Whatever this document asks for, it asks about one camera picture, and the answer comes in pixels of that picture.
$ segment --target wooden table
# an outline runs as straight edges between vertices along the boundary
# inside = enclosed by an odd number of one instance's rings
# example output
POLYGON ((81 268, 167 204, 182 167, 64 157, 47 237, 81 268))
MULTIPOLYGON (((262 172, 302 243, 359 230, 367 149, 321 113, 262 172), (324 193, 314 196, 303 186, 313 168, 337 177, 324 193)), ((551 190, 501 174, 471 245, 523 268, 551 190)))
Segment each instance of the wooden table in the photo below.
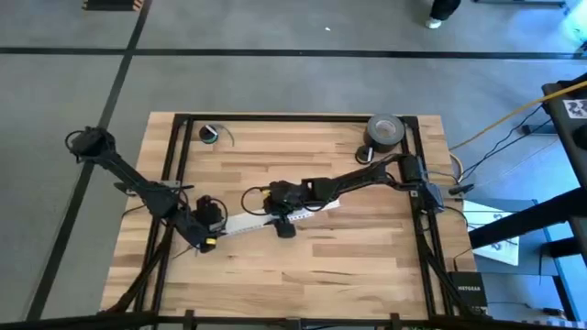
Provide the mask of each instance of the wooden table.
MULTIPOLYGON (((174 115, 150 115, 137 164, 150 180, 161 176, 174 115)), ((450 172, 440 116, 418 118, 428 169, 450 172)), ((240 196, 249 187, 333 177, 360 167, 353 154, 362 143, 365 124, 221 123, 234 135, 234 147, 223 132, 217 143, 206 145, 197 136, 204 122, 194 127, 184 179, 185 184, 195 185, 187 191, 193 207, 196 198, 210 194, 226 203, 229 215, 239 215, 243 213, 240 196)), ((396 165, 388 171, 399 178, 396 165)), ((451 180, 431 175, 432 182, 451 184, 451 180)), ((261 199, 251 195, 248 207, 261 208, 261 199)), ((182 315, 185 309, 194 309, 200 316, 384 319, 399 313, 402 319, 426 319, 407 193, 371 186, 342 195, 340 203, 339 208, 297 222, 293 239, 280 239, 267 227, 222 237, 218 248, 208 254, 196 256, 190 251, 170 259, 161 314, 182 315)), ((461 208, 460 203, 446 203, 461 208)), ((138 198, 129 198, 127 209, 139 205, 138 198)), ((451 270, 452 259, 471 247, 469 236, 456 212, 447 210, 437 221, 451 270)), ((114 303, 138 274, 150 222, 145 208, 123 219, 102 307, 114 303)), ((175 233, 171 256, 186 247, 175 233)), ((460 270, 475 271, 470 252, 458 263, 460 270)), ((437 309, 442 312, 436 276, 432 279, 437 309)))

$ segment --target duct tape roll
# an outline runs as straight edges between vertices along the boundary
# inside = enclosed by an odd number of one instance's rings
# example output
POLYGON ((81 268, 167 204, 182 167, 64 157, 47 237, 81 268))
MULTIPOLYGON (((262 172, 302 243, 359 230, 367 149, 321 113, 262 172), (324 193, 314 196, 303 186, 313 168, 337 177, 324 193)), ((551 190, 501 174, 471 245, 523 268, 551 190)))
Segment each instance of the duct tape roll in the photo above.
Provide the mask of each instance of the duct tape roll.
POLYGON ((205 144, 213 144, 218 140, 218 131, 211 125, 204 125, 200 128, 198 135, 205 144))
POLYGON ((374 115, 369 119, 363 141, 375 152, 389 152, 405 135, 404 123, 394 115, 374 115))

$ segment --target white sneaker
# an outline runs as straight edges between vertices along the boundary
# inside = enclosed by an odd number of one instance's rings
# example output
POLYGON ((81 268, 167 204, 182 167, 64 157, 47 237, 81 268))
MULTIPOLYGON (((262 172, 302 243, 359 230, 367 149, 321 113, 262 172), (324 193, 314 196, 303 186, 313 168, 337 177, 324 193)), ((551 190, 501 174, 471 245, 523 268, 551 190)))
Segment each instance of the white sneaker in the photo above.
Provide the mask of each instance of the white sneaker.
POLYGON ((430 17, 427 21, 426 21, 426 27, 427 28, 440 28, 440 26, 442 25, 442 21, 439 19, 435 19, 430 17))

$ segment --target gray floor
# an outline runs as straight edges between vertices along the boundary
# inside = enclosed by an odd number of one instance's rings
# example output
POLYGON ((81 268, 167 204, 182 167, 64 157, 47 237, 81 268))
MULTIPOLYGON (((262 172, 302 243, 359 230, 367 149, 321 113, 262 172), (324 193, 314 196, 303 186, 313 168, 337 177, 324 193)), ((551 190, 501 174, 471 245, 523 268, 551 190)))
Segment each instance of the gray floor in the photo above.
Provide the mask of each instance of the gray floor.
MULTIPOLYGON (((1 2, 0 47, 127 45, 137 14, 84 13, 80 6, 1 2)), ((464 0, 435 31, 421 25, 428 8, 408 0, 155 0, 139 46, 573 52, 581 45, 556 8, 464 0)), ((120 60, 0 55, 0 322, 22 318, 79 174, 62 139, 97 123, 120 60)), ((109 130, 131 163, 151 111, 440 114, 454 145, 538 98, 543 83, 584 70, 584 61, 569 60, 135 57, 109 130)), ((473 163, 520 120, 457 154, 473 163)), ((471 179, 481 184, 477 197, 517 199, 548 199, 576 184, 552 137, 522 140, 471 179), (556 178, 541 166, 545 161, 556 178)), ((96 311, 125 203, 113 181, 94 172, 45 317, 96 311)))

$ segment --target white paper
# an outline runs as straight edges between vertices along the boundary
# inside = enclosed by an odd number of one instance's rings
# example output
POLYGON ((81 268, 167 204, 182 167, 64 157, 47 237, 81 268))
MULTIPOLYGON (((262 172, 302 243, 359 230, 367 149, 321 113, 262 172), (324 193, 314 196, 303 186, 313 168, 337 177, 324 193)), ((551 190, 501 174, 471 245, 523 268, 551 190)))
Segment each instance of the white paper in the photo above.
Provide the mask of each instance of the white paper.
MULTIPOLYGON (((340 201, 336 200, 332 203, 329 203, 321 211, 318 211, 318 212, 330 210, 333 208, 337 208, 339 206, 340 206, 340 201)), ((253 212, 262 213, 263 210, 255 210, 253 212)), ((292 214, 287 215, 287 218, 290 220, 290 222, 295 222, 297 220, 306 219, 310 216, 314 216, 314 212, 310 212, 310 211, 302 209, 302 210, 298 210, 298 211, 293 212, 292 214)), ((235 235, 235 234, 249 232, 249 231, 255 230, 255 229, 261 229, 261 228, 265 227, 265 224, 267 224, 273 218, 274 218, 274 216, 272 216, 272 215, 256 216, 256 215, 252 215, 252 214, 248 214, 248 213, 233 215, 228 218, 228 222, 227 222, 227 226, 226 226, 225 231, 228 236, 228 235, 235 235)))
MULTIPOLYGON (((474 230, 476 227, 481 227, 510 215, 509 212, 504 212, 496 208, 465 201, 463 205, 464 214, 467 216, 467 221, 470 226, 468 231, 474 230)), ((507 241, 493 243, 486 247, 479 247, 473 250, 473 253, 478 256, 483 256, 489 259, 501 261, 503 263, 517 266, 519 255, 520 237, 512 237, 507 241)))

